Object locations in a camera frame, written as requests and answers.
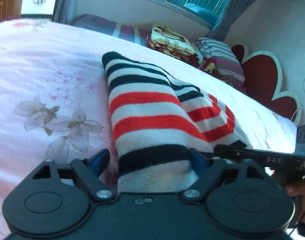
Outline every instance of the finger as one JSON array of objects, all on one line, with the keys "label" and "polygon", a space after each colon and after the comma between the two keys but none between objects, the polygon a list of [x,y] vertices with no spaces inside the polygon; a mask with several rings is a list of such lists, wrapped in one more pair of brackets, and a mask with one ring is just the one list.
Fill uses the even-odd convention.
[{"label": "finger", "polygon": [[286,186],[286,192],[289,196],[295,197],[305,194],[305,180],[298,180]]}]

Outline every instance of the blanket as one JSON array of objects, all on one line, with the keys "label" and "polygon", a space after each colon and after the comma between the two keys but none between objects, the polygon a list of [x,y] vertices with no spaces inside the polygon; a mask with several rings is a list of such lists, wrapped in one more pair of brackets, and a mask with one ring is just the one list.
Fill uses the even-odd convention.
[{"label": "blanket", "polygon": [[247,135],[233,112],[211,94],[164,69],[116,52],[103,55],[109,110],[119,157],[121,192],[179,192],[198,176],[187,148],[213,152]]}]

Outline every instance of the striped pillow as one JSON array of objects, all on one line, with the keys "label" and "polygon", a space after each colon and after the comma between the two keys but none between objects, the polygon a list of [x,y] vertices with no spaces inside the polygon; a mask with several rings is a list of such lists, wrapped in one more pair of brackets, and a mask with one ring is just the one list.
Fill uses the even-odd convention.
[{"label": "striped pillow", "polygon": [[214,63],[218,72],[228,78],[233,85],[243,86],[244,72],[227,44],[209,38],[198,38],[196,44],[204,57],[205,64]]},{"label": "striped pillow", "polygon": [[146,46],[146,38],[149,33],[145,30],[122,25],[91,14],[82,15],[72,25],[131,41],[142,46]]}]

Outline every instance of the circular cap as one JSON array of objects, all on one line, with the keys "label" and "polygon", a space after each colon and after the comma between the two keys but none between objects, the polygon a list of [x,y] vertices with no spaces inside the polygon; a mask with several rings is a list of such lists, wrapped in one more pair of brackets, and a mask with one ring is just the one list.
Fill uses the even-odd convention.
[{"label": "circular cap", "polygon": [[112,196],[112,192],[110,190],[99,190],[96,193],[98,198],[110,198]]},{"label": "circular cap", "polygon": [[51,213],[61,205],[62,197],[54,192],[38,192],[27,197],[25,201],[26,208],[36,214]]},{"label": "circular cap", "polygon": [[263,212],[270,208],[271,198],[261,192],[248,191],[241,192],[234,197],[234,203],[245,212]]},{"label": "circular cap", "polygon": [[188,189],[183,194],[188,198],[196,198],[200,196],[200,192],[195,189]]},{"label": "circular cap", "polygon": [[15,188],[2,210],[12,229],[29,235],[50,235],[76,225],[88,208],[88,198],[80,189],[52,179],[36,179]]},{"label": "circular cap", "polygon": [[252,235],[284,230],[294,214],[291,197],[262,179],[219,187],[210,193],[206,207],[221,226]]}]

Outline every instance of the floral pattern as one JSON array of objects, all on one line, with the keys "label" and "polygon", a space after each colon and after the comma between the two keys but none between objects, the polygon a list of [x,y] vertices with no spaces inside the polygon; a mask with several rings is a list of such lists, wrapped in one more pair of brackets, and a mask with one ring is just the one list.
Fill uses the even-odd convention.
[{"label": "floral pattern", "polygon": [[13,24],[13,27],[26,27],[26,26],[32,26],[35,30],[37,30],[37,27],[44,27],[44,25],[47,23],[47,21],[42,20],[35,20],[35,21],[18,21]]},{"label": "floral pattern", "polygon": [[73,104],[80,104],[81,99],[86,95],[93,95],[99,92],[99,85],[93,81],[87,73],[65,73],[58,69],[40,79],[46,83],[49,92],[42,95],[42,99],[49,104],[70,107]]},{"label": "floral pattern", "polygon": [[46,157],[55,159],[58,163],[66,163],[69,156],[69,148],[86,153],[91,147],[89,133],[100,134],[104,128],[94,120],[87,120],[83,110],[75,111],[71,117],[58,116],[59,106],[47,108],[39,96],[33,101],[22,101],[13,111],[13,114],[25,117],[24,127],[26,131],[43,128],[48,136],[53,132],[69,132],[50,143],[46,150]]}]

